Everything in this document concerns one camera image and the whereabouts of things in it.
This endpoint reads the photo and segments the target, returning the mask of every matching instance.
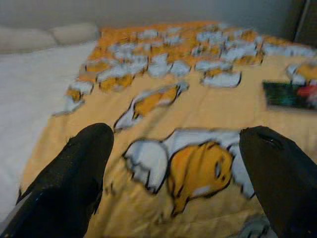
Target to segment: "cartoon character print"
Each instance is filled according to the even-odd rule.
[[[228,238],[277,238],[277,235],[265,215],[255,215],[245,222],[239,234]]]
[[[78,109],[81,105],[85,103],[83,96],[90,95],[93,88],[94,84],[89,81],[74,81],[73,83],[71,83],[66,92],[66,95],[64,96],[64,103],[61,106],[61,110],[53,113],[53,115],[64,115]]]
[[[134,126],[156,107],[171,105],[188,87],[188,83],[181,81],[158,90],[141,93],[132,100],[129,109],[115,123],[114,130]]]
[[[151,62],[148,73],[152,77],[162,77],[168,73],[181,77],[187,75],[191,70],[191,67],[182,61],[182,54],[177,55],[177,52],[154,56],[151,58]]]
[[[189,200],[212,196],[231,179],[232,155],[216,142],[189,145],[170,159],[168,190],[174,200],[172,215],[183,212]]]
[[[258,50],[257,44],[243,40],[225,43],[225,50],[220,58],[234,65],[259,65],[263,61],[263,53]]]
[[[237,87],[242,73],[233,72],[232,64],[221,61],[201,61],[195,66],[196,71],[204,73],[201,84],[210,87]]]
[[[114,63],[110,69],[98,75],[97,82],[102,91],[120,91],[130,86],[135,76],[145,73],[148,57],[133,55],[132,51],[135,47],[134,43],[127,43],[114,45],[110,48],[111,51],[114,51],[115,57],[122,60],[122,63]]]
[[[286,72],[293,84],[317,85],[317,61],[292,64]]]
[[[308,46],[294,44],[272,36],[261,36],[257,41],[262,44],[262,51],[268,56],[305,56],[314,57],[317,50]]]
[[[231,178],[247,198],[254,190],[239,150],[239,132],[176,129],[168,138],[140,139],[124,153],[133,178],[156,194],[166,181],[176,216],[196,198],[211,197],[225,189]]]

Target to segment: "bed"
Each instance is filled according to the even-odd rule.
[[[316,162],[316,114],[271,110],[262,87],[315,85],[316,56],[215,22],[104,28],[43,131],[22,192],[69,138],[104,122],[114,147],[86,237],[242,238],[255,230],[275,237],[243,164],[239,132],[269,126]]]
[[[96,42],[88,42],[0,55],[0,98],[5,102],[0,118],[0,221],[15,205],[23,169],[48,118],[63,104],[78,65],[95,46]]]

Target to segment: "red object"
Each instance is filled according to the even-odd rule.
[[[302,97],[308,97],[311,94],[317,94],[317,86],[314,85],[314,86],[307,86],[307,87],[300,88],[297,91],[297,94]]]

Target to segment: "yellow fabric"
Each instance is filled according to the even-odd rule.
[[[29,160],[22,188],[25,190],[38,173],[62,150],[67,140],[75,136],[84,127],[104,122],[114,128],[118,119],[127,111],[132,100],[143,92],[158,90],[174,85],[180,80],[189,84],[187,91],[178,95],[178,88],[158,92],[145,97],[135,105],[135,112],[142,119],[133,126],[115,133],[114,147],[106,166],[104,176],[105,193],[103,194],[97,214],[91,219],[87,238],[225,238],[238,232],[245,220],[262,208],[254,196],[247,199],[241,193],[241,187],[231,179],[230,166],[232,155],[224,148],[207,141],[200,146],[191,145],[174,154],[170,164],[170,173],[156,194],[149,193],[142,183],[132,179],[132,173],[126,167],[123,154],[128,147],[140,138],[157,141],[165,140],[176,128],[226,128],[240,130],[252,126],[269,126],[284,136],[294,140],[302,150],[317,162],[317,127],[316,114],[294,110],[270,110],[266,106],[262,82],[289,82],[286,67],[294,63],[306,62],[306,57],[256,56],[241,59],[233,63],[232,69],[224,72],[242,72],[241,83],[236,88],[214,88],[201,83],[202,78],[215,76],[220,68],[207,73],[195,70],[201,60],[214,60],[213,57],[201,55],[194,57],[194,47],[203,46],[196,40],[196,34],[203,32],[202,27],[210,22],[194,22],[177,25],[154,25],[149,27],[131,27],[123,29],[104,29],[98,46],[88,58],[92,60],[115,59],[108,47],[116,43],[155,42],[152,39],[138,39],[136,32],[148,29],[165,31],[167,27],[182,27],[184,42],[179,46],[153,47],[152,51],[138,48],[134,52],[147,55],[149,64],[152,57],[168,53],[168,62],[182,59],[190,67],[190,72],[181,77],[167,74],[163,77],[151,77],[145,72],[124,78],[111,78],[94,87],[92,94],[84,96],[85,104],[74,113],[50,118],[41,139]],[[225,29],[231,32],[236,28]],[[254,41],[257,34],[246,32],[242,38]],[[290,45],[284,40],[266,37],[270,43]],[[212,50],[212,55],[219,50]],[[97,72],[108,68],[105,63],[89,65],[83,70],[79,81],[95,82]],[[224,180],[212,177],[216,163],[222,162]],[[184,179],[185,173],[190,176]],[[171,194],[180,191],[175,201]],[[194,198],[197,187],[210,186],[207,192],[212,196]]]

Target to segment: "wall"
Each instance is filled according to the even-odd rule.
[[[304,0],[0,0],[0,25],[50,28],[221,20],[291,39]]]

